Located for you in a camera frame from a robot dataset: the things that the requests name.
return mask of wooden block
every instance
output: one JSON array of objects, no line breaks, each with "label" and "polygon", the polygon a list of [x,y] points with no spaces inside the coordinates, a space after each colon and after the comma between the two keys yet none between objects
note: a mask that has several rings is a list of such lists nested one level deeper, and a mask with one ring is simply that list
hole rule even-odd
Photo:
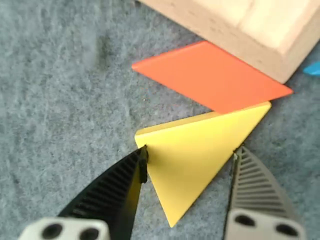
[{"label": "wooden block", "polygon": [[185,214],[233,151],[270,109],[264,102],[228,114],[209,112],[137,131],[147,170],[170,227]]},{"label": "wooden block", "polygon": [[320,38],[320,0],[140,0],[280,83]]},{"label": "wooden block", "polygon": [[221,114],[293,92],[208,41],[144,59],[132,68]]}]

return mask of gray carpet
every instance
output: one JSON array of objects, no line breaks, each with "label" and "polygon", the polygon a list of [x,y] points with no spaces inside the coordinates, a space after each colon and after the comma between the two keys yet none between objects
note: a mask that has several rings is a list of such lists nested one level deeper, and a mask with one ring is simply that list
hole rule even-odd
[{"label": "gray carpet", "polygon": [[[0,1],[0,239],[55,216],[106,168],[136,149],[136,130],[209,109],[131,70],[200,38],[130,0]],[[320,79],[288,81],[295,94],[245,141],[283,186],[309,239],[320,236]],[[151,182],[133,239],[221,239],[230,163],[174,228]]]}]

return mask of yellow triangle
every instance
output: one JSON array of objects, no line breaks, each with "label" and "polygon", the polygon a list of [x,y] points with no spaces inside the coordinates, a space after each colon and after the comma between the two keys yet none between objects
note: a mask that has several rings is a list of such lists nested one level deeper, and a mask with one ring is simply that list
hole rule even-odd
[{"label": "yellow triangle", "polygon": [[209,112],[138,130],[148,173],[173,227],[270,109],[265,102],[228,114]]}]

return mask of screw hole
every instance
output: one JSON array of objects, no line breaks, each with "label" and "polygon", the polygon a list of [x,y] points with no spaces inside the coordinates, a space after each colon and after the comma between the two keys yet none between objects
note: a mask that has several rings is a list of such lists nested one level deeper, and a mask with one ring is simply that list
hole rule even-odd
[{"label": "screw hole", "polygon": [[99,231],[95,228],[88,228],[80,235],[80,240],[96,240],[99,236]]},{"label": "screw hole", "polygon": [[246,215],[239,215],[235,217],[234,221],[236,223],[239,223],[245,226],[250,226],[250,227],[256,226],[255,221],[251,217],[248,217]]},{"label": "screw hole", "polygon": [[292,227],[287,224],[279,224],[275,227],[276,231],[281,234],[285,234],[291,237],[297,237],[298,232]]},{"label": "screw hole", "polygon": [[59,223],[51,224],[43,230],[42,237],[43,239],[46,239],[46,240],[55,239],[60,235],[61,231],[62,231],[61,224]]}]

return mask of blue piece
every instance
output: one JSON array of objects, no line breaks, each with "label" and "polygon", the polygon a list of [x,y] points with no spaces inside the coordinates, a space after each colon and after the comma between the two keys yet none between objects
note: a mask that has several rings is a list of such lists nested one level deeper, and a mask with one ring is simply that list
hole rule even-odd
[{"label": "blue piece", "polygon": [[303,72],[305,74],[320,77],[320,61],[317,61],[311,64],[310,66],[307,66],[305,69],[303,69]]}]

